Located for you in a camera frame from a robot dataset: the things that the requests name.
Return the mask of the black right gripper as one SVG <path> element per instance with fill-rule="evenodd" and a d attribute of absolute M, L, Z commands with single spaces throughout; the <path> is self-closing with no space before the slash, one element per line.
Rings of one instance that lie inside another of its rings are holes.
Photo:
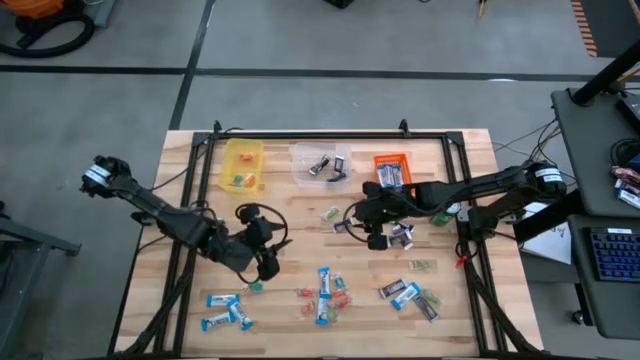
<path fill-rule="evenodd" d="M 415 200 L 407 189 L 385 188 L 375 182 L 364 182 L 366 198 L 360 203 L 360 223 L 368 234 L 381 233 L 385 223 L 417 217 Z"/>

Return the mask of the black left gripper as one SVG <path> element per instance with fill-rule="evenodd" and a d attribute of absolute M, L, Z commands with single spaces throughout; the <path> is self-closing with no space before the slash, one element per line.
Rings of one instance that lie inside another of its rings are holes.
<path fill-rule="evenodd" d="M 273 239 L 273 233 L 280 229 L 279 223 L 269 221 L 260 212 L 269 210 L 268 206 L 258 203 L 240 205 L 236 215 L 246 228 L 235 234 L 229 234 L 223 220 L 214 218 L 214 261 L 241 273 L 252 260 L 257 262 L 259 273 L 277 273 L 280 269 L 277 252 L 289 245 L 292 239 L 283 239 L 275 245 L 266 244 Z"/>

